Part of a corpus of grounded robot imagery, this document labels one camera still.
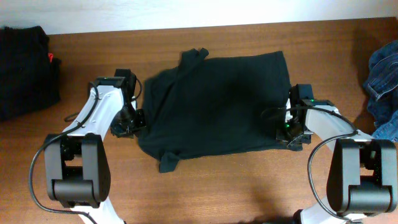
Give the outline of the dark green t-shirt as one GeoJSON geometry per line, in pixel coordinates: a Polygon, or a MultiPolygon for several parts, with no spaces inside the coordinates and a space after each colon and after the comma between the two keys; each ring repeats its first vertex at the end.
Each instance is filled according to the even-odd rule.
{"type": "Polygon", "coordinates": [[[181,160],[267,149],[285,149],[277,128],[291,88],[281,51],[209,58],[207,49],[184,52],[177,67],[144,84],[146,127],[140,148],[161,173],[181,160]]]}

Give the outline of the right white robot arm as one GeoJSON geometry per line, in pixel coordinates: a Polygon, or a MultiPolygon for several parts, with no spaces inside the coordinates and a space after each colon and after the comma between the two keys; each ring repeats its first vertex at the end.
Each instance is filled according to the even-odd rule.
{"type": "Polygon", "coordinates": [[[397,208],[397,149],[393,142],[362,132],[328,100],[298,100],[293,107],[276,108],[273,115],[285,118],[282,132],[287,145],[312,134],[322,140],[307,162],[308,182],[317,202],[297,210],[291,223],[362,223],[367,217],[397,208]],[[320,198],[312,162],[323,146],[333,156],[326,197],[320,198]]]}

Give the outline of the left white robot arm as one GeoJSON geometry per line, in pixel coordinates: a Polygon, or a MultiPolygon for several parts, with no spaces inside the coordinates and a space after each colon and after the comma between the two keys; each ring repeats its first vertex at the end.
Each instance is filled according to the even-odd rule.
{"type": "Polygon", "coordinates": [[[130,72],[97,78],[72,124],[46,137],[47,194],[63,206],[60,213],[79,215],[84,223],[123,223],[109,199],[111,173],[103,141],[107,132],[139,136],[146,122],[134,92],[141,85],[130,72]]]}

